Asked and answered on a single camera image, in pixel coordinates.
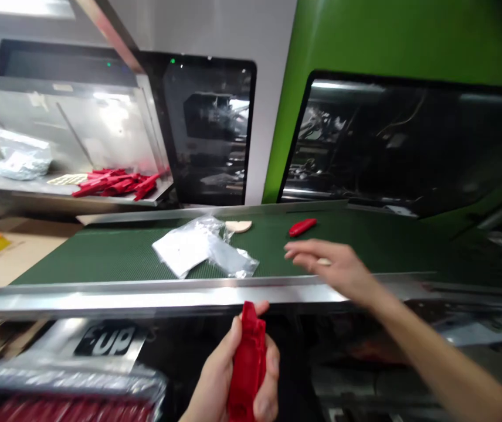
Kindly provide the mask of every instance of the beige plastic piece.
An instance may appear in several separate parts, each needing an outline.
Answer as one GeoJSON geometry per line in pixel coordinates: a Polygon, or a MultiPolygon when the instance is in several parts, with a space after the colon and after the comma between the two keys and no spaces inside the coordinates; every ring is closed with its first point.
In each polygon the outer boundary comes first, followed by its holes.
{"type": "Polygon", "coordinates": [[[253,222],[226,222],[226,229],[234,233],[245,233],[253,222]]]}
{"type": "Polygon", "coordinates": [[[330,265],[332,265],[332,262],[329,259],[327,259],[327,258],[319,258],[317,260],[317,263],[319,265],[324,265],[326,267],[329,267],[330,265]]]}

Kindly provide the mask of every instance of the red plastic piece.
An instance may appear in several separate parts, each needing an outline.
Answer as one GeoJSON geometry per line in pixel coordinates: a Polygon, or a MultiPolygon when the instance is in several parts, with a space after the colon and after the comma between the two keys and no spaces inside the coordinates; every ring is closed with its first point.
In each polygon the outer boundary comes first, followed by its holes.
{"type": "Polygon", "coordinates": [[[119,181],[118,183],[115,183],[112,186],[109,186],[108,188],[105,188],[105,190],[103,191],[103,193],[100,194],[100,196],[121,195],[122,193],[126,192],[126,190],[131,185],[135,185],[134,180],[131,179],[131,178],[119,181]]]}
{"type": "Polygon", "coordinates": [[[153,404],[116,397],[18,396],[0,408],[0,422],[147,422],[153,404]]]}
{"type": "Polygon", "coordinates": [[[115,196],[135,192],[134,201],[146,197],[156,188],[155,182],[164,173],[153,176],[139,173],[126,174],[124,169],[93,170],[87,174],[87,180],[79,183],[80,189],[72,193],[76,198],[88,195],[115,196]]]}
{"type": "Polygon", "coordinates": [[[302,222],[296,223],[294,226],[290,228],[288,233],[290,233],[290,237],[296,237],[304,233],[306,230],[310,230],[316,224],[317,224],[316,219],[307,219],[302,222]]]}
{"type": "Polygon", "coordinates": [[[230,422],[254,422],[253,401],[266,371],[266,324],[257,317],[251,302],[243,304],[241,343],[233,357],[232,383],[229,387],[230,422]]]}
{"type": "Polygon", "coordinates": [[[74,198],[81,198],[82,196],[93,195],[100,190],[104,190],[108,186],[108,182],[104,179],[96,181],[96,183],[92,183],[88,186],[82,186],[80,190],[77,192],[73,192],[74,198]]]}
{"type": "Polygon", "coordinates": [[[148,193],[155,189],[155,182],[158,178],[161,177],[161,174],[154,174],[153,176],[148,177],[146,180],[141,182],[139,185],[135,187],[135,198],[134,201],[139,201],[143,199],[148,193]]]}

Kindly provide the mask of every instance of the right hand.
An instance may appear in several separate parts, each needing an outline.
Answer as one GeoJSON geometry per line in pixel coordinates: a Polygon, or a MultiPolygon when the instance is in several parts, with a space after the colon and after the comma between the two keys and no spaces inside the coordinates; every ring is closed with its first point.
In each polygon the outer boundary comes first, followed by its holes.
{"type": "Polygon", "coordinates": [[[324,240],[310,239],[287,243],[285,259],[319,275],[327,284],[357,305],[375,309],[390,297],[386,288],[376,280],[349,246],[324,240]],[[330,266],[319,264],[319,258],[331,261],[330,266]]]}

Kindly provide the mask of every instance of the white paper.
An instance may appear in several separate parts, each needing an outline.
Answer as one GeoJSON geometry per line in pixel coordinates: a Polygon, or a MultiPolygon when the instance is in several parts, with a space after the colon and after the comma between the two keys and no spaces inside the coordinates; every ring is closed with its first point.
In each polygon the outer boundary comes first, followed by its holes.
{"type": "Polygon", "coordinates": [[[172,231],[154,242],[159,258],[178,278],[208,258],[208,235],[199,232],[172,231]]]}

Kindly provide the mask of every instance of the conveyor belt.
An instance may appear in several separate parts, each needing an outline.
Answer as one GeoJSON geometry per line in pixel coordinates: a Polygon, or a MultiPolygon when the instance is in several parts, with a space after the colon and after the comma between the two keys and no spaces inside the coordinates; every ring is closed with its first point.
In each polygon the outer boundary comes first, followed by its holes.
{"type": "MultiPolygon", "coordinates": [[[[452,274],[464,265],[452,246],[421,222],[390,213],[357,209],[333,209],[271,214],[241,214],[252,228],[235,234],[231,244],[245,249],[260,261],[255,277],[303,275],[284,260],[284,245],[291,240],[288,229],[306,218],[318,224],[302,235],[353,246],[373,273],[441,271],[452,274]]],[[[12,284],[89,283],[174,279],[151,244],[169,230],[192,218],[114,224],[91,224],[78,232],[12,284]]],[[[188,278],[221,278],[224,274],[203,263],[188,278]]],[[[472,283],[475,277],[458,282],[472,283]]]]}
{"type": "Polygon", "coordinates": [[[502,280],[492,275],[487,263],[463,259],[468,256],[465,251],[423,222],[332,201],[82,216],[88,224],[82,231],[0,288],[0,317],[153,318],[158,313],[207,312],[263,299],[342,311],[350,306],[346,297],[284,260],[288,229],[312,217],[318,224],[301,239],[352,245],[403,301],[502,310],[502,280]],[[151,244],[205,213],[253,221],[253,227],[235,234],[231,243],[260,261],[254,277],[225,278],[218,268],[202,263],[187,280],[177,280],[159,261],[151,244]]]}

